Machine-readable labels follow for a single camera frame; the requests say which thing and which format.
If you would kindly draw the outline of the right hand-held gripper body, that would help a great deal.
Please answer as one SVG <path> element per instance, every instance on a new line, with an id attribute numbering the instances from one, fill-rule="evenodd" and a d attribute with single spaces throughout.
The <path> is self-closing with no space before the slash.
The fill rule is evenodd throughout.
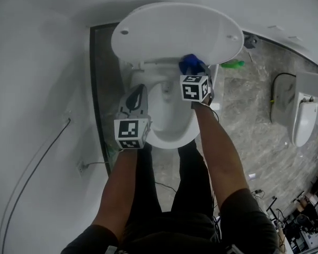
<path id="1" fill-rule="evenodd" d="M 184 101 L 210 105 L 214 98 L 213 80 L 210 75 L 198 75 L 190 68 L 180 76 L 181 95 Z"/>

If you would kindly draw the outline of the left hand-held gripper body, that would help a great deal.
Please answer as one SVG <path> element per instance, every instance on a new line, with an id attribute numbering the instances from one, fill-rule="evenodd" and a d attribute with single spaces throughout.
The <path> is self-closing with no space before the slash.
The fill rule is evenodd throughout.
<path id="1" fill-rule="evenodd" d="M 150 132 L 151 117 L 148 108 L 130 111 L 126 107 L 129 93 L 141 86 L 135 86 L 127 91 L 119 102 L 118 112 L 114 120 L 114 138 L 121 150 L 142 149 Z"/>

